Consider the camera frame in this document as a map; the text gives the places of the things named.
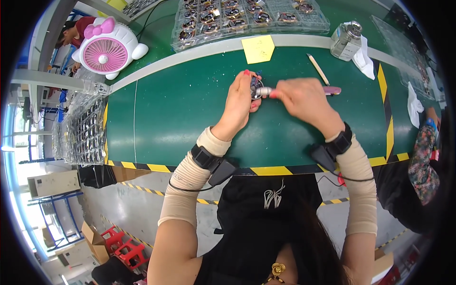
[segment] white cloth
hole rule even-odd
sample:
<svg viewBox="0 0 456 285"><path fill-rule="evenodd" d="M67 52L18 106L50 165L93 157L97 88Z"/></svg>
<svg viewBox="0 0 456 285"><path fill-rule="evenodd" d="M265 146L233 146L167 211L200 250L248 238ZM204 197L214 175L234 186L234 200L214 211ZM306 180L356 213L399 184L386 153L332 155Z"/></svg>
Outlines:
<svg viewBox="0 0 456 285"><path fill-rule="evenodd" d="M353 56L352 61L364 75L372 80L375 80L373 62L372 59L368 57L368 39L363 35L361 35L361 48Z"/></svg>
<svg viewBox="0 0 456 285"><path fill-rule="evenodd" d="M421 102L416 97L415 90L409 81L409 98L407 99L407 110L409 111L410 121L416 128L420 128L420 115L425 110Z"/></svg>

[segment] black apron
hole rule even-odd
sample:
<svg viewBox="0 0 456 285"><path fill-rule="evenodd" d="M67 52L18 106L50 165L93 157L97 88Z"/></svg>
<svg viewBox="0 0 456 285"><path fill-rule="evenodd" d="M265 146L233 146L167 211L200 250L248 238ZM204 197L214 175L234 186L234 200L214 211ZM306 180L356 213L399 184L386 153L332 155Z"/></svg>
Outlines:
<svg viewBox="0 0 456 285"><path fill-rule="evenodd" d="M282 187L281 201L264 209L264 192ZM322 202L315 175L234 176L222 190L217 218L220 242L203 255L195 285L260 285L279 251L290 243L299 284L314 284L313 253L302 240L293 210L306 201L316 211Z"/></svg>

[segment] white cabinet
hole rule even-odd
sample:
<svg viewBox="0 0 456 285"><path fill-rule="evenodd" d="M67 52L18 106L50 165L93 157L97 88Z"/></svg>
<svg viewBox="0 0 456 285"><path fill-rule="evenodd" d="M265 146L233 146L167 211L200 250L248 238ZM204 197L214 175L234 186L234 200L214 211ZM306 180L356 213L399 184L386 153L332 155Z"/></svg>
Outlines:
<svg viewBox="0 0 456 285"><path fill-rule="evenodd" d="M28 184L32 198L58 195L81 189L77 170L29 177Z"/></svg>

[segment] gold flower pendant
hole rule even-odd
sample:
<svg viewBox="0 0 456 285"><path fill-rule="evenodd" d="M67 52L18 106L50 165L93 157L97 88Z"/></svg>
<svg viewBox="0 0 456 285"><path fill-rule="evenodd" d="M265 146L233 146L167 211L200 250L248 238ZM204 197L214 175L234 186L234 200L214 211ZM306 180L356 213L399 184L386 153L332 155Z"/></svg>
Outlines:
<svg viewBox="0 0 456 285"><path fill-rule="evenodd" d="M285 265L279 264L279 263L274 263L272 265L272 277L269 277L266 282L262 283L261 285L265 285L272 279L278 280L280 283L285 283L281 278L279 278L279 275L285 271Z"/></svg>

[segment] arm sleeve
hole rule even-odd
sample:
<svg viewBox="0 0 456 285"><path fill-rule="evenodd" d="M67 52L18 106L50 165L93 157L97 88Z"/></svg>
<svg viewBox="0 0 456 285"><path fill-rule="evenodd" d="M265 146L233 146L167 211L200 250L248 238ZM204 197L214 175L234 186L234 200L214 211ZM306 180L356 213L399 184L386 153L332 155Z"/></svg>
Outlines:
<svg viewBox="0 0 456 285"><path fill-rule="evenodd" d="M429 164L434 143L435 128L421 127L409 163L409 179L422 205L432 200L440 185L437 172Z"/></svg>
<svg viewBox="0 0 456 285"><path fill-rule="evenodd" d="M326 140L330 142L338 135ZM363 180L373 178L369 159L363 148L352 136L352 145L336 160L344 177ZM374 233L377 235L377 186L375 180L355 182L345 180L350 198L346 235L352 233Z"/></svg>
<svg viewBox="0 0 456 285"><path fill-rule="evenodd" d="M207 127L199 136L197 145L204 146L212 155L224 156L231 145L231 141L226 142L217 139L211 133L211 127ZM199 190L207 182L210 174L209 170L196 165L189 151L174 171L171 183L182 189ZM164 221L175 219L187 221L196 228L198 194L199 192L180 191L168 185L158 225L160 226Z"/></svg>

